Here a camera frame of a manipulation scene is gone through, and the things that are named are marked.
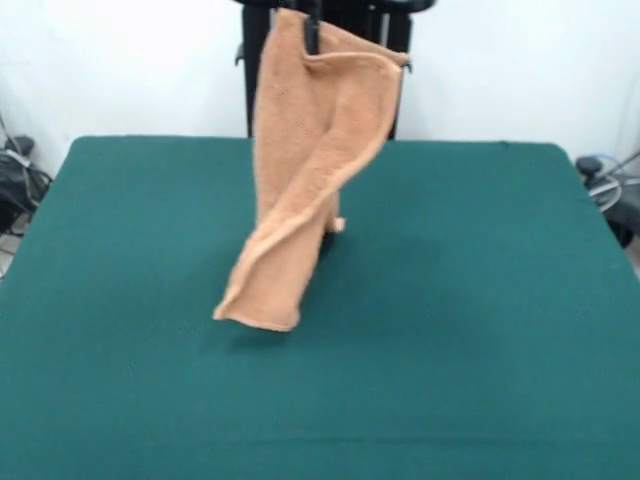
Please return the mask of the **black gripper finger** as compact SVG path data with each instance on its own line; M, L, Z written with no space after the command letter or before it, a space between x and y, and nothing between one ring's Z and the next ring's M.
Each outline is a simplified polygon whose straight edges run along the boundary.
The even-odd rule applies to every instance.
M319 40L320 27L320 0L313 0L307 12L304 21L304 41L305 49L308 54L318 54L320 50Z

